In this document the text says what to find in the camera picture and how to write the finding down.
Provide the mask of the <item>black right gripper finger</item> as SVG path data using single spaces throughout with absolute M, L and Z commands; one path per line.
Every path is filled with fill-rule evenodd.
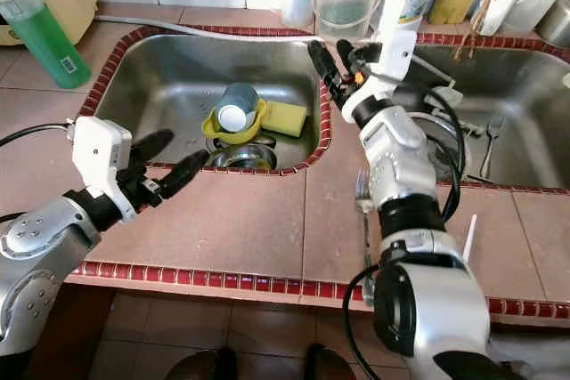
M 308 54 L 313 63 L 314 70 L 330 92 L 330 96 L 341 95 L 341 74 L 333 56 L 322 41 L 309 41 Z
M 350 41 L 339 39 L 335 43 L 335 50 L 342 68 L 335 68 L 341 78 L 366 78 L 365 52 L 359 51 Z

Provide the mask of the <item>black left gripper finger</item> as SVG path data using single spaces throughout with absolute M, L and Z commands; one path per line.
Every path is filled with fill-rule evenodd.
M 159 129 L 134 141 L 134 165 L 145 166 L 162 153 L 174 139 L 171 129 Z
M 176 163 L 166 176 L 159 178 L 159 196 L 172 198 L 200 172 L 210 157 L 208 150 L 199 150 Z

